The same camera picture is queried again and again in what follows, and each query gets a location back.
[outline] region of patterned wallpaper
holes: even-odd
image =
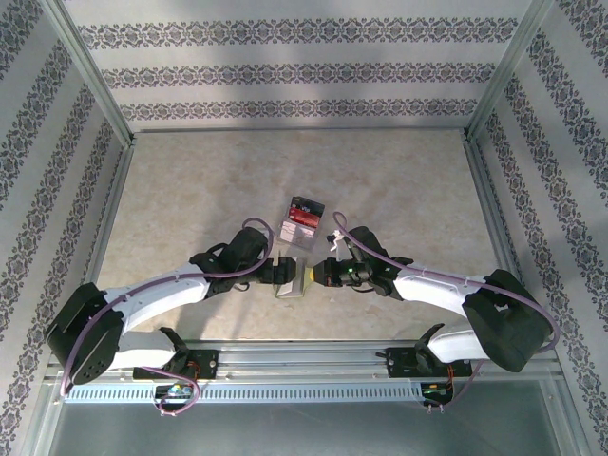
[[[560,323],[593,454],[608,454],[607,30],[601,2],[555,4],[478,142],[518,268]]]
[[[122,149],[36,0],[0,2],[0,455],[19,454],[49,352],[85,278]]]
[[[134,131],[466,126],[529,1],[505,3],[66,0]]]

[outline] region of small object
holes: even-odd
[[[176,383],[171,388],[169,388],[169,391],[167,392],[167,394],[169,396],[181,396],[181,394],[182,394],[181,385],[179,383]]]
[[[278,238],[311,251],[316,241],[325,205],[303,197],[293,197],[285,218],[281,222]]]

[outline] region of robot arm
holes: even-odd
[[[91,327],[76,354],[70,372],[73,385],[88,383],[105,371],[118,368],[166,368],[184,358],[185,344],[167,328],[134,332],[136,326],[179,306],[208,299],[250,282],[285,284],[295,278],[295,261],[268,258],[247,275],[207,278],[251,269],[268,248],[258,230],[245,227],[230,244],[218,244],[197,254],[178,269],[130,286],[100,291],[93,283],[80,286],[47,330],[47,342],[63,366],[85,324],[101,309],[123,297]]]
[[[367,227],[354,228],[350,235],[368,249],[389,258]],[[488,284],[534,301],[507,271],[496,270],[488,276],[461,275],[462,284],[457,284],[437,278],[445,274],[436,274],[438,272],[410,258],[391,258],[407,266],[397,268],[363,251],[348,238],[345,241],[352,258],[341,261],[327,258],[318,263],[313,268],[315,282],[328,287],[350,286],[355,290],[367,284],[379,295],[422,301],[466,318],[465,326],[458,331],[441,331],[443,325],[436,325],[420,339],[416,345],[420,371],[432,371],[433,367],[456,360],[490,359],[507,371],[519,372],[551,333],[550,322],[536,310],[476,285]]]
[[[389,254],[367,227],[350,234],[359,243],[389,259]],[[446,332],[443,325],[431,328],[415,346],[418,371],[432,373],[456,360],[490,359],[508,371],[520,371],[551,333],[551,325],[534,309],[515,299],[492,293],[471,282],[490,284],[528,299],[532,296],[510,273],[496,270],[489,276],[463,277],[463,284],[438,279],[431,270],[404,257],[389,264],[347,240],[352,258],[327,258],[313,268],[313,280],[328,287],[367,284],[376,293],[398,300],[423,301],[466,318],[467,327]],[[137,325],[179,306],[199,302],[232,290],[235,285],[259,282],[286,284],[295,278],[295,261],[281,257],[273,265],[266,259],[255,267],[268,240],[258,230],[243,228],[230,244],[218,244],[197,254],[178,269],[145,282],[100,291],[94,284],[79,287],[47,330],[47,342],[62,365],[67,362],[78,337],[69,380],[73,385],[88,383],[108,369],[149,367],[193,377],[185,344],[173,330],[134,332]],[[247,275],[234,274],[250,271]],[[208,278],[204,275],[222,275]],[[122,298],[102,313],[109,303]],[[90,331],[87,322],[96,318]]]

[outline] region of purple cable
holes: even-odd
[[[165,377],[177,378],[178,380],[187,382],[188,385],[192,385],[192,388],[194,389],[192,398],[188,402],[186,402],[183,406],[181,406],[177,410],[173,410],[173,411],[167,411],[162,407],[162,405],[165,404],[164,401],[167,398],[167,396],[164,396],[161,399],[161,401],[159,402],[159,404],[157,405],[157,409],[161,411],[162,415],[177,416],[180,413],[184,413],[185,411],[190,409],[192,406],[194,406],[198,402],[198,400],[200,398],[200,386],[199,386],[199,382],[197,382],[195,379],[188,378],[185,375],[179,375],[176,373],[167,372],[166,370],[162,370],[162,369],[158,369],[158,368],[142,368],[142,369],[146,369],[147,371],[158,373],[160,375],[164,375]]]
[[[255,265],[253,265],[250,268],[244,269],[242,271],[237,271],[235,273],[189,273],[189,274],[182,274],[182,275],[178,275],[178,276],[170,276],[170,277],[163,277],[163,278],[159,278],[157,280],[153,280],[151,282],[147,282],[144,283],[143,285],[140,285],[139,287],[129,291],[126,294],[121,294],[120,296],[118,296],[116,299],[113,299],[112,301],[110,301],[108,304],[106,304],[105,306],[103,306],[97,313],[95,313],[93,315],[93,317],[88,320],[88,322],[86,322],[85,327],[83,328],[83,330],[80,332],[80,334],[78,334],[78,337],[76,338],[76,341],[74,342],[74,345],[72,347],[71,352],[69,353],[69,356],[67,357],[67,361],[66,361],[66,365],[64,367],[64,374],[61,378],[61,387],[60,387],[60,394],[62,396],[66,396],[69,393],[69,373],[72,371],[72,368],[74,367],[74,362],[76,361],[76,354],[78,353],[78,350],[81,348],[81,346],[83,345],[83,342],[86,338],[86,335],[90,332],[91,328],[102,318],[102,316],[104,316],[107,312],[109,312],[114,306],[116,306],[119,302],[124,302],[126,301],[127,297],[132,297],[138,293],[141,293],[144,290],[147,290],[150,287],[155,287],[157,285],[162,285],[163,283],[166,282],[171,282],[174,280],[178,280],[180,278],[205,278],[205,277],[210,277],[210,278],[232,278],[232,277],[240,277],[240,276],[246,276],[250,273],[252,273],[253,271],[255,271],[257,268],[259,268],[260,266],[262,266],[265,262],[266,259],[268,259],[268,257],[270,256],[271,251],[273,250],[273,243],[275,241],[275,234],[272,230],[272,228],[270,227],[270,225],[268,223],[266,223],[264,220],[262,220],[261,218],[257,218],[257,217],[251,217],[251,218],[247,218],[245,221],[243,221],[242,227],[244,228],[250,221],[257,221],[259,223],[261,223],[264,228],[266,228],[266,230],[268,231],[268,245],[266,247],[266,249],[264,250],[264,255],[262,256],[261,260],[258,261]],[[147,370],[153,370],[155,368],[144,368]],[[185,379],[188,382],[193,382],[192,379],[189,379],[187,377],[182,377],[180,375],[175,375],[175,374],[168,374],[167,376],[171,376],[171,377],[175,377],[175,378],[181,378],[181,379]],[[195,394],[193,394],[193,399],[192,401],[190,401],[187,404],[187,407],[190,408],[192,404],[196,403],[199,400],[199,396],[200,396],[200,389],[199,386],[196,385],[195,387]],[[183,408],[180,408],[179,410],[176,410],[176,412],[174,412],[173,414],[178,414],[181,413],[182,410],[186,409],[186,406],[184,406]]]
[[[338,217],[341,217],[343,219],[343,222],[341,223],[338,220]],[[560,334],[561,334],[561,330],[560,327],[558,326],[558,323],[555,321],[555,319],[553,318],[553,316],[551,316],[551,314],[546,311],[543,307],[541,307],[538,303],[532,301],[531,299],[528,299],[527,297],[521,296],[519,294],[510,292],[508,290],[504,290],[502,288],[499,287],[495,287],[493,285],[488,285],[487,283],[483,283],[483,282],[478,282],[477,280],[468,280],[466,278],[462,278],[462,277],[458,277],[456,275],[450,275],[450,274],[445,274],[445,273],[437,273],[437,272],[433,272],[433,271],[423,271],[420,269],[416,269],[413,268],[411,266],[408,265],[403,265],[401,263],[398,263],[384,255],[380,255],[377,252],[374,252],[372,249],[370,249],[369,247],[367,247],[366,245],[364,245],[362,242],[360,242],[358,239],[356,239],[351,233],[349,233],[346,229],[346,224],[347,224],[347,220],[346,220],[346,216],[344,214],[342,214],[341,212],[334,212],[333,213],[333,221],[335,221],[335,224],[338,225],[338,229],[340,230],[340,233],[342,233],[344,235],[345,238],[348,238],[354,245],[356,245],[357,247],[359,247],[361,250],[363,250],[364,252],[367,252],[368,254],[372,255],[373,257],[376,257],[382,261],[384,261],[385,263],[388,263],[391,266],[394,266],[395,268],[398,269],[407,269],[408,271],[413,271],[415,273],[418,274],[418,276],[424,276],[424,277],[429,277],[429,278],[436,278],[436,279],[441,279],[441,280],[447,280],[450,283],[454,283],[454,284],[470,284],[476,287],[480,287],[480,288],[485,288],[491,292],[494,293],[499,293],[501,295],[505,295],[508,296],[512,299],[518,300],[520,301],[522,304],[525,304],[526,306],[531,307],[532,309],[534,309],[535,311],[537,311],[539,314],[541,314],[544,318],[547,319],[547,321],[549,322],[549,324],[551,325],[551,328],[553,330],[553,339],[551,339],[551,341],[545,345],[544,347],[540,347],[537,351],[537,353],[543,353],[543,352],[547,352],[549,350],[552,350],[555,348],[555,346],[558,344],[558,340],[560,340]],[[475,370],[471,373],[470,377],[468,377],[468,380],[466,380],[465,385],[463,386],[463,388],[460,390],[460,392],[458,393],[458,395],[456,395],[445,407],[444,409],[446,409],[447,407],[451,407],[452,404],[455,404],[456,402],[458,402],[461,398],[461,396],[470,388],[471,384],[473,383],[473,379],[475,378],[475,376],[479,373],[480,368],[482,367],[482,364],[484,363],[484,360],[481,360],[479,363],[477,363],[477,366],[475,367]]]

